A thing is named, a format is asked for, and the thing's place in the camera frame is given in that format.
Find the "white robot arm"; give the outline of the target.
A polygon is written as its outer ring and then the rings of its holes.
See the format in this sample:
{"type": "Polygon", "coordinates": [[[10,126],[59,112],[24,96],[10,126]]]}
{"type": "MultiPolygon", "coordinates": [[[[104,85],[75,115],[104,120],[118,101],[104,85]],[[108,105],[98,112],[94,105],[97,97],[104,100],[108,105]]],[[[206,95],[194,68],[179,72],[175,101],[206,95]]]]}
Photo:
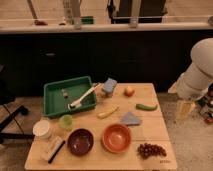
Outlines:
{"type": "Polygon", "coordinates": [[[180,98],[196,101],[213,83],[213,38],[197,42],[190,56],[192,63],[178,78],[176,90],[180,98]]]}

